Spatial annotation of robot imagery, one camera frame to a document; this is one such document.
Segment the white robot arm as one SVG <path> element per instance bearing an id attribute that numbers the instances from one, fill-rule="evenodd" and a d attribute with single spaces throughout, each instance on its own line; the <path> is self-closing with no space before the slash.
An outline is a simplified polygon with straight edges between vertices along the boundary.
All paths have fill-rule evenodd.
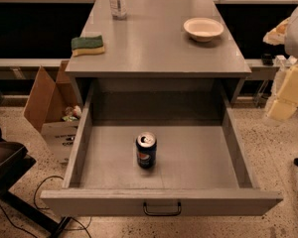
<path id="1" fill-rule="evenodd" d="M 279 125 L 298 108 L 298 7 L 289 18 L 268 32 L 263 41 L 273 46 L 283 45 L 285 53 L 296 59 L 290 67 L 284 61 L 281 63 L 265 105 L 264 120 Z"/>

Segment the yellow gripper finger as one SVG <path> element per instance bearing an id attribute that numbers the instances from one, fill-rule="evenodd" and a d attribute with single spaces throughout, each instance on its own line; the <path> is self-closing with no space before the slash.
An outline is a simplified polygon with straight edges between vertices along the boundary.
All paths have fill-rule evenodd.
<path id="1" fill-rule="evenodd" d="M 265 117 L 278 122 L 289 119 L 298 108 L 298 63 L 279 70 L 274 78 L 271 96 L 265 106 Z"/>
<path id="2" fill-rule="evenodd" d="M 263 41 L 272 46 L 284 45 L 289 20 L 290 18 L 283 20 L 275 28 L 267 32 L 263 37 Z"/>

